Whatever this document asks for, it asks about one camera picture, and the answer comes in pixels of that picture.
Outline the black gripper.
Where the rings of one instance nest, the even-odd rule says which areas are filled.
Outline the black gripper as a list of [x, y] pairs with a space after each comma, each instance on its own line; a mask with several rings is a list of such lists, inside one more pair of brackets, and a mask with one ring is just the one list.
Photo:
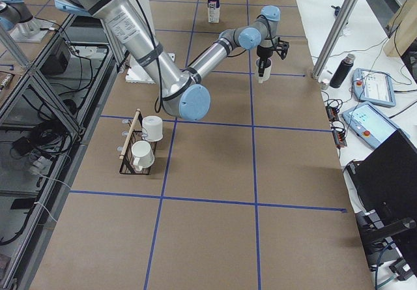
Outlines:
[[257, 73], [258, 77], [263, 77], [263, 70], [268, 66], [267, 59], [271, 58], [271, 48], [258, 46], [257, 47], [257, 56], [259, 60], [257, 60]]

